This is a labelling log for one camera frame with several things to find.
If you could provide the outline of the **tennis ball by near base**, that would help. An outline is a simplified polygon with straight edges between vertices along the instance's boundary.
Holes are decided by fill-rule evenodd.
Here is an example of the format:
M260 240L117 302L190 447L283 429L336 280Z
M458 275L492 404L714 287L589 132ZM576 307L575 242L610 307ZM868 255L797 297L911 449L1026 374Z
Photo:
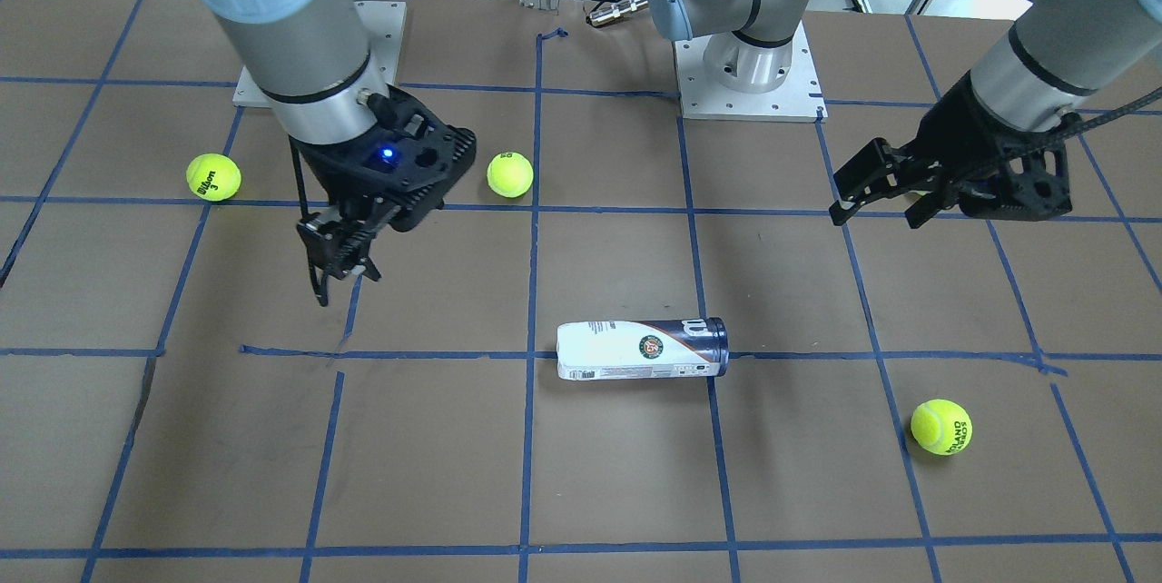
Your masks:
M243 174L231 158L218 153L205 153L192 158L185 179L195 197L208 202L221 202L241 190Z

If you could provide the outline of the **white blue tennis ball can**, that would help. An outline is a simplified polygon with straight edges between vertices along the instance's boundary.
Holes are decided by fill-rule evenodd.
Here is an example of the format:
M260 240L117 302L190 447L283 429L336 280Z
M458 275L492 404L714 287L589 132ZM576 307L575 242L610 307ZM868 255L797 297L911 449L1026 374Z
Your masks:
M729 369L718 317L578 321L555 330L557 376L572 381L710 379Z

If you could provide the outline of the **tennis ball centre row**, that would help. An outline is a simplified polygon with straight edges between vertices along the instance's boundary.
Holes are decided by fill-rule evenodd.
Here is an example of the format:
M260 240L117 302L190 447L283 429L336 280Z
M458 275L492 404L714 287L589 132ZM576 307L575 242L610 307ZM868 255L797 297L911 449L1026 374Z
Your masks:
M974 436L970 413L953 400L921 402L911 413L910 430L921 449L938 456L960 453Z

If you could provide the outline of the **tennis ball near front edge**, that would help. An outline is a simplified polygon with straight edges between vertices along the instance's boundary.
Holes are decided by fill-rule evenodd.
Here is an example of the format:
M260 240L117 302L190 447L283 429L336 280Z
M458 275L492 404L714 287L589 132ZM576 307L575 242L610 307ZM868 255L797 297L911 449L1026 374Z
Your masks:
M486 170L486 182L502 197L521 197L535 185L535 165L522 153L498 153Z

